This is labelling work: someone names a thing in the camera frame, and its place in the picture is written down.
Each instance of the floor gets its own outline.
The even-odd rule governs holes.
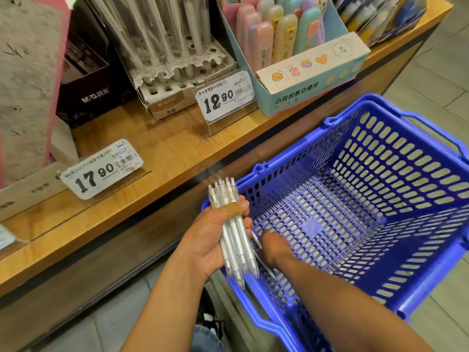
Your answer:
[[[385,98],[424,114],[469,145],[469,0],[454,8],[419,50]],[[117,352],[144,307],[164,263],[63,331],[41,352]],[[461,260],[412,315],[412,328],[437,352],[469,346],[469,255]]]

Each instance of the forearm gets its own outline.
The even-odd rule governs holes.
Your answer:
[[[281,257],[278,266],[338,352],[433,351],[404,321],[345,280],[294,256]]]
[[[205,278],[179,248],[167,261],[121,352],[187,352]]]

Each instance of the black box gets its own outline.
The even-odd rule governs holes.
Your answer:
[[[83,0],[72,10],[69,33],[104,61],[102,68],[60,86],[56,114],[76,128],[135,99],[137,93],[102,24]]]

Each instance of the wooden shelf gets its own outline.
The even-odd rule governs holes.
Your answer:
[[[440,23],[452,5],[429,0],[415,29],[373,48],[363,69],[379,62],[410,40]],[[74,135],[82,157],[125,138],[144,160],[141,170],[88,201],[70,190],[26,210],[3,224],[30,241],[0,261],[0,296],[66,257],[161,196],[225,158],[244,144],[292,116],[315,99],[277,116],[260,110],[209,137],[202,114],[191,106],[155,120],[138,100],[87,123]]]

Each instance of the bundle of pens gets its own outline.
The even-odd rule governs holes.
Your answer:
[[[225,56],[210,34],[208,0],[91,2],[119,43],[134,84],[154,88],[150,94],[170,83],[201,85]]]
[[[327,0],[260,0],[236,15],[236,40],[256,72],[324,43]]]
[[[372,46],[415,26],[427,0],[333,0],[349,32]]]
[[[209,185],[208,197],[213,209],[238,202],[239,195],[235,179],[226,177],[224,181],[220,179],[218,182],[215,182],[214,186]],[[262,248],[254,232],[252,233],[252,238],[258,247]],[[275,279],[275,274],[261,261],[253,249],[246,233],[241,213],[236,215],[235,212],[235,216],[223,224],[220,247],[223,253],[223,260],[225,261],[226,273],[236,279],[236,283],[241,289],[245,287],[243,274],[247,274],[250,271],[256,279],[259,278],[256,258],[262,263],[267,273]]]

